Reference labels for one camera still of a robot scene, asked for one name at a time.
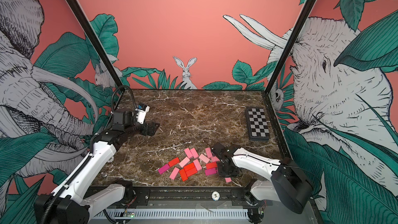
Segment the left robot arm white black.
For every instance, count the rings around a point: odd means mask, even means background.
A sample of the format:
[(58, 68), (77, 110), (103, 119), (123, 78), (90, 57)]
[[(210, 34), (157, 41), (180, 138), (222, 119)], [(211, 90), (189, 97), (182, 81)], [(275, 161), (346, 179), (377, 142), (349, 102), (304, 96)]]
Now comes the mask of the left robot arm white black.
[(89, 153), (50, 195), (34, 203), (39, 224), (87, 224), (94, 216), (122, 200), (128, 183), (120, 181), (86, 198), (86, 192), (104, 165), (134, 134), (153, 136), (159, 123), (146, 122), (150, 107), (140, 103), (135, 110), (117, 109), (110, 124), (90, 141)]

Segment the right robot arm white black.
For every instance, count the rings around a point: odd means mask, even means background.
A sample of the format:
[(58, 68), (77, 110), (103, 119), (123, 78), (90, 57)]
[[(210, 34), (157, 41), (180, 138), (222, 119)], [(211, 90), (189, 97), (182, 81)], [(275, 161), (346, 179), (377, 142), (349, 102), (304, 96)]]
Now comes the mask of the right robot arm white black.
[(288, 157), (283, 160), (266, 158), (240, 146), (225, 147), (219, 142), (210, 150), (220, 160), (217, 163), (219, 176), (239, 177), (242, 169), (245, 169), (266, 179), (257, 179), (249, 185), (245, 197), (249, 204), (271, 197), (272, 201), (279, 201), (290, 211), (301, 214), (312, 196), (314, 187), (311, 180)]

